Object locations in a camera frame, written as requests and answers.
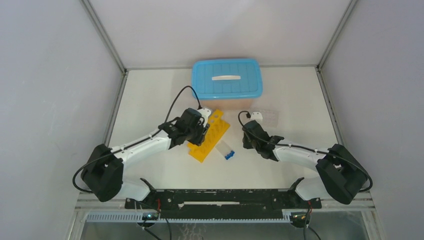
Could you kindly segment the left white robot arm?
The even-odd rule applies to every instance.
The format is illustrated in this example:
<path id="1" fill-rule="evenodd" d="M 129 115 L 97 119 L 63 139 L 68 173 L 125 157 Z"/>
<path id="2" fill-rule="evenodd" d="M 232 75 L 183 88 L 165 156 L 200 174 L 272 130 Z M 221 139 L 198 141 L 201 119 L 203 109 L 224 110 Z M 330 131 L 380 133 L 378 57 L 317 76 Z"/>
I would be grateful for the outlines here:
<path id="1" fill-rule="evenodd" d="M 210 127 L 208 118 L 211 115 L 212 111 L 206 107 L 187 108 L 180 117 L 160 124 L 152 133 L 137 140 L 115 147 L 100 144 L 75 175 L 88 187 L 86 192 L 94 194 L 100 202 L 122 197 L 149 209 L 157 200 L 154 188 L 147 180 L 132 179 L 126 172 L 146 158 L 185 142 L 201 146 Z"/>

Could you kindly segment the blue plastic box lid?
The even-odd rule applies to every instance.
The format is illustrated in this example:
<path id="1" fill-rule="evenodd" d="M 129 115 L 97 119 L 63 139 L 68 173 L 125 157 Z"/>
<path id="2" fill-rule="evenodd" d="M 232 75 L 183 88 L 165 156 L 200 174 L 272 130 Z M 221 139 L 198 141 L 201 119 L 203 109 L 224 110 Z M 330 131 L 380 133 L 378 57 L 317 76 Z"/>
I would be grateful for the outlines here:
<path id="1" fill-rule="evenodd" d="M 263 93 L 262 73 L 253 58 L 200 60 L 191 68 L 199 100 L 255 99 Z"/>

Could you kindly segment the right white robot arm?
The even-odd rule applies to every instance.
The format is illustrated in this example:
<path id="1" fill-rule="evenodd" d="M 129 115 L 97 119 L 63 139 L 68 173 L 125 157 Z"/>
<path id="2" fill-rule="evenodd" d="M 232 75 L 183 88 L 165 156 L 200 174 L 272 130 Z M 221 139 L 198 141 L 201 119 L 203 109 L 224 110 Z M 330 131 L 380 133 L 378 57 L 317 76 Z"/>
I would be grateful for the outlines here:
<path id="1" fill-rule="evenodd" d="M 282 136 L 269 135 L 256 120 L 243 124 L 241 129 L 245 149 L 254 149 L 264 159 L 295 164 L 318 174 L 299 178 L 293 184 L 289 203 L 295 208 L 323 197 L 349 205 L 358 193 L 373 186 L 371 176 L 343 145 L 334 144 L 327 150 L 301 146 Z"/>

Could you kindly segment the yellow test tube rack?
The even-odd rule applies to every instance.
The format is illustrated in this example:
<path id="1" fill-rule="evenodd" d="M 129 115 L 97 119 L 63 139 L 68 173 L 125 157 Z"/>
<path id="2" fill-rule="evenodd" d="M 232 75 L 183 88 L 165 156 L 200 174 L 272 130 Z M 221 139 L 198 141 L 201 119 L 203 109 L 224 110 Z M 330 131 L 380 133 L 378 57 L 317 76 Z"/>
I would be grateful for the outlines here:
<path id="1" fill-rule="evenodd" d="M 200 145 L 194 145 L 188 143 L 189 148 L 188 154 L 203 163 L 209 153 L 221 140 L 227 130 L 230 128 L 230 124 L 223 120 L 224 112 L 220 109 L 216 109 L 208 118 L 207 123 L 209 124 L 209 129 L 205 135 L 204 142 Z"/>

